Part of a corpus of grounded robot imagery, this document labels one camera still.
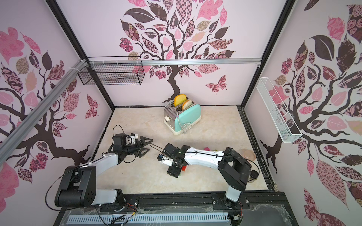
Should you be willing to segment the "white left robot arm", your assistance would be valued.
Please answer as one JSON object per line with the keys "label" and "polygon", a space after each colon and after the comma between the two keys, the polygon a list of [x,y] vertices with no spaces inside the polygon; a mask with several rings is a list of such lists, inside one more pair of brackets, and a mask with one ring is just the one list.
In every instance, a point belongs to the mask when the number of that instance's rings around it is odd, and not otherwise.
{"label": "white left robot arm", "polygon": [[120,189],[97,188],[97,177],[121,163],[127,156],[142,158],[153,139],[138,137],[136,134],[116,134],[108,151],[98,160],[82,166],[69,166],[62,175],[55,205],[60,208],[88,208],[94,205],[110,204],[116,208],[125,206],[125,198]]}

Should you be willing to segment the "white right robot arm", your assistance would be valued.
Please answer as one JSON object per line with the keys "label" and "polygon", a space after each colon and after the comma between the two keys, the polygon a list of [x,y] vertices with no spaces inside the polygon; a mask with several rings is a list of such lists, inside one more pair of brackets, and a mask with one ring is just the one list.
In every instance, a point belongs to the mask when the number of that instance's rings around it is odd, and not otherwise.
{"label": "white right robot arm", "polygon": [[223,198],[223,203],[228,208],[234,208],[239,204],[241,193],[246,190],[251,164],[233,148],[226,148],[224,151],[205,151],[191,146],[174,147],[167,144],[157,160],[167,166],[167,174],[178,178],[182,168],[189,165],[200,165],[218,170],[228,188]]}

